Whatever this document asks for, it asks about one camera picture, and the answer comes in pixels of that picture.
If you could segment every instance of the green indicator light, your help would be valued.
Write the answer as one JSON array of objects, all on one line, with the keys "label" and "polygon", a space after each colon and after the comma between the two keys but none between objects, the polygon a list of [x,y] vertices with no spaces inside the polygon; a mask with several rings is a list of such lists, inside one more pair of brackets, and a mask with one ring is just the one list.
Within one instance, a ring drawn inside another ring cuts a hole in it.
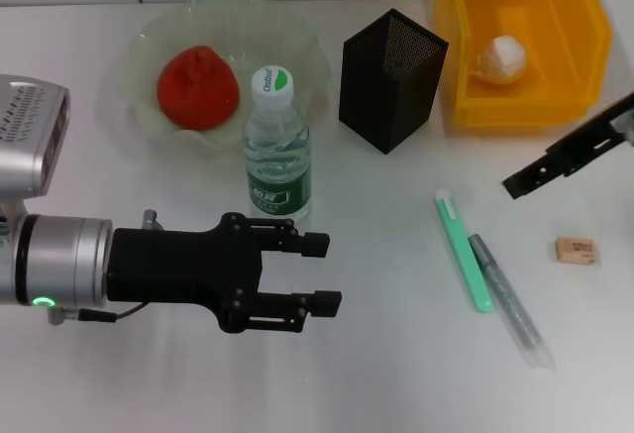
[{"label": "green indicator light", "polygon": [[36,297],[33,300],[33,305],[34,306],[53,307],[53,306],[55,306],[55,301],[53,301],[49,297]]}]

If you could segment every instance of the yellow plastic bin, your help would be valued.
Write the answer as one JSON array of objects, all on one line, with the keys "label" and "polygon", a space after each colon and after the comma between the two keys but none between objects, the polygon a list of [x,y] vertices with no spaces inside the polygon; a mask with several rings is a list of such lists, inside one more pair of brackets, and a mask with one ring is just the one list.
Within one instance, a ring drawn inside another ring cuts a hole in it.
[{"label": "yellow plastic bin", "polygon": [[[456,125],[561,125],[599,97],[612,37],[599,0],[435,0],[434,20],[449,42],[443,73]],[[528,58],[523,77],[508,86],[472,75],[477,55],[502,35]]]}]

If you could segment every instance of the black pen holder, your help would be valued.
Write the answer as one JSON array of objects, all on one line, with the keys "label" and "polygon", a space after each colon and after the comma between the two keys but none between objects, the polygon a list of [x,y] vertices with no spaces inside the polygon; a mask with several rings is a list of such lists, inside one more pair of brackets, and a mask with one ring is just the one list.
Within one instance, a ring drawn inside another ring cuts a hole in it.
[{"label": "black pen holder", "polygon": [[339,120],[388,154],[429,119],[448,46],[387,12],[344,43]]}]

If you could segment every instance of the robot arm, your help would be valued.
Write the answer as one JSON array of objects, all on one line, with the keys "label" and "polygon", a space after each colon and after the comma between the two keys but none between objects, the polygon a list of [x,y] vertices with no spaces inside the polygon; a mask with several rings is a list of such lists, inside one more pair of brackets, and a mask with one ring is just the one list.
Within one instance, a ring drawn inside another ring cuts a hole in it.
[{"label": "robot arm", "polygon": [[106,274],[108,299],[200,304],[225,332],[301,332],[308,313],[334,317],[340,292],[260,293],[262,251],[324,258],[330,238],[300,236],[292,220],[223,215],[208,232],[115,231]]},{"label": "robot arm", "polygon": [[[0,302],[46,306],[64,319],[116,322],[149,302],[211,310],[225,332],[301,332],[306,316],[334,317],[341,292],[259,292],[262,252],[324,258],[330,238],[299,235],[292,220],[225,214],[208,232],[165,231],[147,211],[142,229],[110,220],[27,214],[45,195],[68,126],[69,94],[32,78],[0,75]],[[124,314],[89,309],[141,302]]]},{"label": "robot arm", "polygon": [[616,102],[546,150],[546,155],[502,183],[513,198],[580,168],[629,141],[634,145],[634,93]]}]

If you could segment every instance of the pen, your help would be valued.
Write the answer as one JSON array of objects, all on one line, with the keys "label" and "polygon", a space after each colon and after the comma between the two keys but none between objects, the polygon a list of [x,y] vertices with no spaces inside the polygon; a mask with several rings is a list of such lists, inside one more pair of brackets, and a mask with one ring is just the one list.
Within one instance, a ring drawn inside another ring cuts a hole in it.
[{"label": "pen", "polygon": [[553,368],[554,360],[544,343],[542,336],[531,321],[526,309],[513,291],[508,279],[502,272],[495,258],[488,250],[480,235],[471,235],[469,242],[474,249],[475,257],[479,263],[484,278],[488,281],[493,294],[499,301],[510,324],[513,326],[519,338],[524,354],[538,367]]},{"label": "pen", "polygon": [[474,302],[475,309],[480,312],[490,312],[493,302],[486,289],[486,283],[477,264],[467,232],[460,220],[458,210],[451,200],[451,194],[447,190],[439,190],[436,193],[436,207],[454,249],[454,254],[463,272],[467,289]]}]

